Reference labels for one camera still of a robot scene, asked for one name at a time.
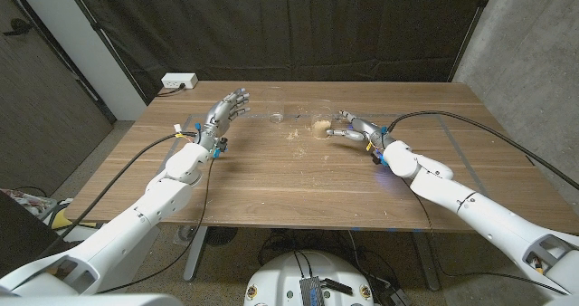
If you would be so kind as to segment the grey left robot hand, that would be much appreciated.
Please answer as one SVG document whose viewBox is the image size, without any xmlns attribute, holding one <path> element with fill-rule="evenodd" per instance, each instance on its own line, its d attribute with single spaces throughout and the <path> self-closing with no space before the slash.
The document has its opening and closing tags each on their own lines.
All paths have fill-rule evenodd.
<svg viewBox="0 0 579 306">
<path fill-rule="evenodd" d="M 250 93 L 240 88 L 217 101 L 207 112 L 196 143 L 207 150 L 212 150 L 230 128 L 231 122 L 250 110 L 249 107 L 245 107 L 249 100 Z"/>
</svg>

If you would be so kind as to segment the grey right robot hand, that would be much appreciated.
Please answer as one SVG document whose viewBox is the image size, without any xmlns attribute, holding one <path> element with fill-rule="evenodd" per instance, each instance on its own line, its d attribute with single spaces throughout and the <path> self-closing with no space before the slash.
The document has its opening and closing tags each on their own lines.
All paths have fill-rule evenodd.
<svg viewBox="0 0 579 306">
<path fill-rule="evenodd" d="M 353 141 L 366 140 L 373 147 L 381 150 L 394 143 L 394 139 L 389 136 L 388 131 L 382 132 L 382 128 L 374 123 L 361 119 L 346 110 L 341 110 L 339 115 L 349 122 L 352 129 L 326 129 L 325 133 L 328 136 L 345 137 Z"/>
</svg>

